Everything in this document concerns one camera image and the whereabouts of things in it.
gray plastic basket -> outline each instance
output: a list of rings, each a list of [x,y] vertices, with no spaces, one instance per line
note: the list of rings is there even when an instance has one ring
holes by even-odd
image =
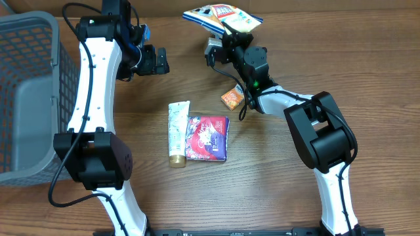
[[[79,72],[58,23],[33,11],[0,18],[0,185],[50,182],[61,160],[53,136],[72,116]],[[64,170],[60,179],[69,178]]]

wooden table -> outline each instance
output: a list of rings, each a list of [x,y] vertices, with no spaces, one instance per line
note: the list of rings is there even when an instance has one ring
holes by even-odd
[[[420,10],[261,15],[255,44],[268,48],[270,75],[301,94],[330,92],[359,143],[350,188],[361,225],[387,235],[419,235]],[[170,74],[117,82],[117,135],[131,148],[131,184],[155,228],[286,229],[317,226],[321,202],[287,123],[249,111],[238,121],[220,96],[234,82],[205,65],[209,34],[178,18],[144,18],[152,43],[166,47]],[[76,63],[76,38],[60,21]],[[220,68],[234,73],[231,65]],[[191,115],[230,118],[228,160],[169,168],[167,105],[190,100]],[[98,200],[54,208],[49,185],[0,188],[0,234],[90,235],[112,225]],[[64,202],[88,194],[60,182]]]

red box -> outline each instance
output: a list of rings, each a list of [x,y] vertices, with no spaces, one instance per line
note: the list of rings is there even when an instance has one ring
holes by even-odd
[[[186,130],[186,158],[225,161],[228,157],[227,117],[189,117]]]

snack bag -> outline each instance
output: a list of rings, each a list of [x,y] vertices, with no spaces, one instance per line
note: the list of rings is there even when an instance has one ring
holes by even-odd
[[[242,89],[238,84],[222,95],[222,101],[231,111],[241,104],[244,98]]]
[[[224,28],[222,22],[226,22],[230,27],[242,33],[249,33],[263,22],[262,18],[252,16],[237,7],[226,4],[207,5],[188,10],[184,12],[182,17],[202,25],[219,39],[222,38],[225,30],[227,34],[230,34],[230,31]]]
[[[186,131],[188,160],[225,161],[228,151],[229,118],[189,117]]]

orange packet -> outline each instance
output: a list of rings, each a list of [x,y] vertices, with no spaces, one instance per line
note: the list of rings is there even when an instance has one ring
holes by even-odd
[[[234,88],[222,95],[222,101],[232,111],[243,101],[244,96],[241,87],[237,84]]]

